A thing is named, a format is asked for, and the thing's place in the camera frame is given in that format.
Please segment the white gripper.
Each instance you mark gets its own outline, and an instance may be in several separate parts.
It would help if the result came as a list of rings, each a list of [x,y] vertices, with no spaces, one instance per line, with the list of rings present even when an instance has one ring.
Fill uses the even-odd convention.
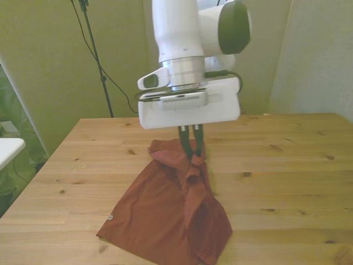
[[[203,124],[237,120],[240,116],[239,78],[211,80],[203,87],[174,93],[147,93],[140,98],[138,115],[144,129],[178,126],[181,146],[187,159],[193,157],[189,127],[193,125],[195,154],[204,148]]]

